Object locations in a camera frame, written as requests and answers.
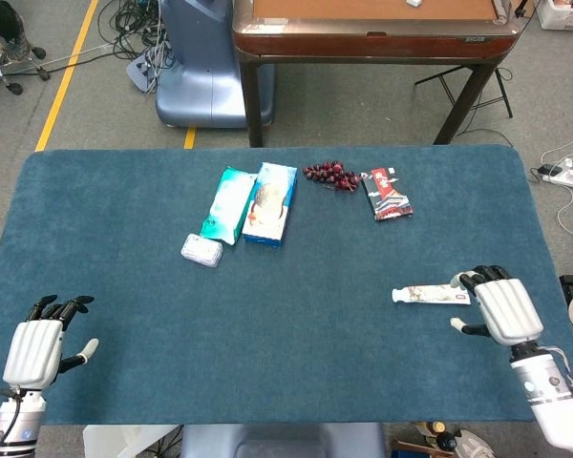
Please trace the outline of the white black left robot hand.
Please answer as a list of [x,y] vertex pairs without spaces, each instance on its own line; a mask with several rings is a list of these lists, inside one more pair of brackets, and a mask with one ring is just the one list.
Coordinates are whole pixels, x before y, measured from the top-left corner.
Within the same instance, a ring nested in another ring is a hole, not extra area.
[[88,313],[88,305],[95,298],[77,296],[64,303],[56,300],[56,295],[37,300],[26,320],[15,328],[3,372],[3,381],[13,389],[43,390],[59,374],[85,365],[96,353],[99,340],[92,338],[73,356],[62,356],[64,337],[74,316]]

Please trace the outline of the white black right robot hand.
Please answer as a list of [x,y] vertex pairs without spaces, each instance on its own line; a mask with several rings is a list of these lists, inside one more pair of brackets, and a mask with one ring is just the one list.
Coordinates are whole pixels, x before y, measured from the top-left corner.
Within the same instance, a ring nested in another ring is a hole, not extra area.
[[484,324],[471,325],[452,317],[450,325],[466,335],[492,338],[511,347],[535,341],[544,330],[541,318],[522,282],[498,265],[478,265],[456,274],[450,285],[477,301]]

